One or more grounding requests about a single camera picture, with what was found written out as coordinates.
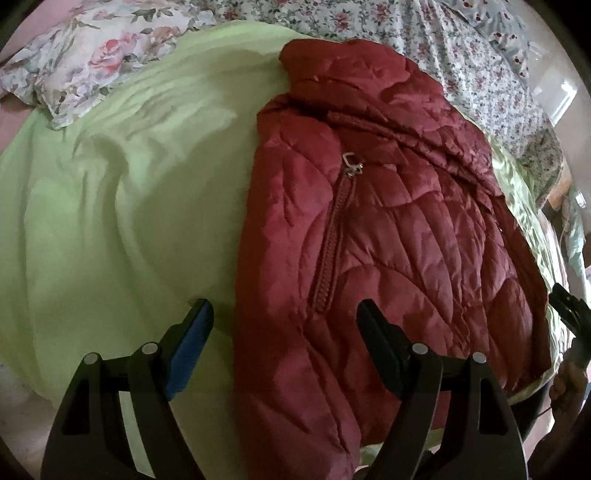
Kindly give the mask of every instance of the jacket pocket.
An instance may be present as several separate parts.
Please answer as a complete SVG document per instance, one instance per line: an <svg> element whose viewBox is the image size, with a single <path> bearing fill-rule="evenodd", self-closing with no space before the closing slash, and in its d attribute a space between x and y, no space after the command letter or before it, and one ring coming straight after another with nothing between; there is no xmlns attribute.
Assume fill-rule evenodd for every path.
<svg viewBox="0 0 591 480"><path fill-rule="evenodd" d="M329 223L324 232L320 259L316 270L316 282L312 290L312 306L322 313L328 310L335 292L336 268L343 239L343 219L355 192L357 177L363 173L363 164L350 163L343 154L343 168L336 183L335 196L329 212Z"/></svg>

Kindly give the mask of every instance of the pillow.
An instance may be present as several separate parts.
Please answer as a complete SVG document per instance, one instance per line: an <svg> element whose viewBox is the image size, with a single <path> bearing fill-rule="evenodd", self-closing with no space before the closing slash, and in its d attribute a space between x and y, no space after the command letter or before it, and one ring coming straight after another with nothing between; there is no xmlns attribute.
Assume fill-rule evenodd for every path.
<svg viewBox="0 0 591 480"><path fill-rule="evenodd" d="M33 39L0 69L0 87L41 105L59 129L88 113L111 89L176 46L188 29L215 24L174 0L86 1L71 19Z"/></svg>
<svg viewBox="0 0 591 480"><path fill-rule="evenodd" d="M509 62L525 83L530 76L527 51L530 40L523 20L513 11L509 0L440 0L462 16Z"/></svg>

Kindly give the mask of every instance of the red puffer jacket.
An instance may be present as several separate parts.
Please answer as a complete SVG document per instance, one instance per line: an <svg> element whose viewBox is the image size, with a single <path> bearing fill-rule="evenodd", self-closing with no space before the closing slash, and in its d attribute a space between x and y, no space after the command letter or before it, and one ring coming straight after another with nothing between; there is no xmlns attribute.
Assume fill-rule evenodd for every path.
<svg viewBox="0 0 591 480"><path fill-rule="evenodd" d="M399 408L361 300L440 355L484 352L512 394L550 367L547 290L486 139L435 80L361 40L280 59L291 90L258 115L239 253L236 414L252 480L351 479Z"/></svg>

